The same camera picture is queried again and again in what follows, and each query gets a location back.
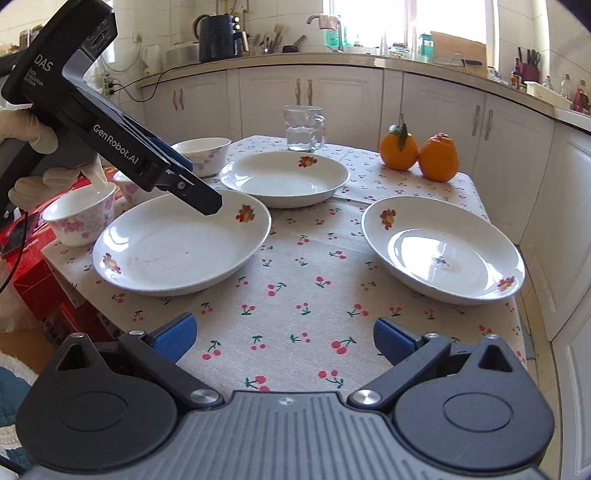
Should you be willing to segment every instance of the table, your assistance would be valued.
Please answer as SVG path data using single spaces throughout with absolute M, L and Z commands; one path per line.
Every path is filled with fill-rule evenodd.
M 232 144 L 229 155 L 284 149 L 285 139 L 256 136 Z M 389 170 L 375 152 L 338 145 L 319 154 L 346 165 L 351 180 L 324 203 L 272 210 L 271 233 L 260 251 L 231 278 L 205 291 L 143 297 L 104 283 L 92 267 L 92 247 L 56 242 L 44 254 L 122 330 L 150 331 L 192 312 L 197 342 L 178 364 L 226 398 L 244 389 L 328 389 L 347 396 L 391 367 L 372 338 L 380 316 L 417 334 L 436 331 L 456 342 L 476 343 L 497 333 L 525 364 L 513 298 L 465 307 L 424 297 L 386 271 L 361 232 L 365 208 L 393 195 L 445 200 L 488 220 L 471 179 L 458 174 L 449 183 L 431 182 L 417 166 Z M 218 179 L 209 181 L 222 187 Z

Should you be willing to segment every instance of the pink floral bowl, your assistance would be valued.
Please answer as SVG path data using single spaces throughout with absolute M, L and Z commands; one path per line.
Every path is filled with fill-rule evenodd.
M 118 171 L 113 176 L 113 181 L 121 189 L 121 193 L 123 193 L 125 200 L 127 200 L 131 206 L 139 205 L 140 203 L 147 202 L 148 200 L 155 199 L 156 197 L 166 194 L 166 192 L 163 192 L 156 187 L 154 187 L 151 192 L 146 192 L 120 171 Z
M 108 183 L 102 190 L 92 185 L 72 190 L 47 207 L 43 219 L 64 245 L 91 245 L 115 217 L 115 189 Z

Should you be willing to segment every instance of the black cable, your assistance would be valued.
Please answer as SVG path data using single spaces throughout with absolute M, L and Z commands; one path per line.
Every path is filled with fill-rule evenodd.
M 21 262 L 21 258 L 22 258 L 22 253 L 25 251 L 25 244 L 27 243 L 27 223 L 28 223 L 28 218 L 29 218 L 29 213 L 25 212 L 25 219 L 23 220 L 24 222 L 24 233 L 22 234 L 22 244 L 21 244 L 21 250 L 18 253 L 18 257 L 17 257 L 17 262 L 14 264 L 14 267 L 12 268 L 12 271 L 8 274 L 8 278 L 4 281 L 4 283 L 2 284 L 2 287 L 0 287 L 0 294 L 6 289 L 6 287 L 8 287 L 8 284 L 10 283 L 10 281 L 12 280 L 14 274 L 17 271 L 18 268 L 18 264 Z
M 158 85 L 160 85 L 160 80 L 162 79 L 162 75 L 164 75 L 165 73 L 171 72 L 172 70 L 183 69 L 183 68 L 186 68 L 186 67 L 194 67 L 196 65 L 201 65 L 201 64 L 200 63 L 190 63 L 189 65 L 180 65 L 178 67 L 172 67 L 172 68 L 170 68 L 168 70 L 164 70 L 162 73 L 154 73 L 153 75 L 149 75 L 147 77 L 143 77 L 143 78 L 134 80 L 133 82 L 128 83 L 127 85 L 121 85 L 120 83 L 114 83 L 113 85 L 120 85 L 121 88 L 118 88 L 117 90 L 113 90 L 112 92 L 113 93 L 116 93 L 116 92 L 120 92 L 121 90 L 125 90 L 125 93 L 127 93 L 127 95 L 129 95 L 129 98 L 131 98 L 134 102 L 145 103 L 148 100 L 151 100 L 152 98 L 154 98 L 154 95 L 156 95 L 156 90 L 158 90 Z M 156 75 L 158 76 L 158 80 L 156 80 L 156 86 L 154 87 L 154 91 L 152 92 L 152 95 L 150 95 L 150 98 L 146 98 L 146 100 L 136 100 L 127 91 L 127 87 L 128 86 L 131 86 L 134 83 L 141 82 L 142 80 L 145 80 L 145 79 L 156 77 Z

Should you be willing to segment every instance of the porcelain bowl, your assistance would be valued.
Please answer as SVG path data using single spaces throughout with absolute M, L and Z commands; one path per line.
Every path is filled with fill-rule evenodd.
M 386 198 L 367 208 L 361 226 L 390 272 L 433 299 L 476 305 L 511 297 L 523 285 L 524 263 L 511 241 L 451 203 Z
M 96 271 L 117 288 L 147 296 L 178 296 L 209 288 L 240 269 L 271 229 L 257 199 L 219 190 L 223 205 L 205 216 L 174 195 L 132 208 L 99 237 Z
M 269 208 L 300 208 L 324 202 L 349 181 L 347 167 L 313 153 L 264 152 L 230 162 L 220 181 L 258 198 Z
M 173 149 L 193 164 L 193 173 L 200 178 L 220 173 L 228 163 L 229 138 L 196 138 L 173 145 Z
M 42 217 L 64 245 L 91 245 L 113 221 L 115 189 L 108 183 L 102 190 L 92 185 L 72 190 L 50 204 Z
M 163 192 L 156 187 L 154 187 L 151 192 L 146 192 L 120 171 L 113 175 L 113 182 L 121 189 L 123 196 L 128 201 L 128 203 L 131 204 L 131 206 L 136 206 L 140 203 L 144 203 L 148 200 L 155 199 L 156 197 L 167 194 L 167 192 Z

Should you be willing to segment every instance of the white plate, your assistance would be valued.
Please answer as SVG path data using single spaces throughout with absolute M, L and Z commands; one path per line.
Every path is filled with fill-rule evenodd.
M 223 206 L 215 215 L 202 215 L 173 195 L 125 212 L 95 243 L 96 271 L 148 296 L 184 295 L 225 280 L 265 241 L 271 215 L 248 195 L 219 193 Z
M 402 283 L 436 300 L 476 305 L 523 285 L 523 260 L 495 226 L 460 207 L 424 197 L 371 205 L 363 234 Z
M 265 152 L 230 162 L 220 172 L 231 190 L 253 195 L 270 208 L 324 202 L 349 181 L 339 162 L 313 153 Z

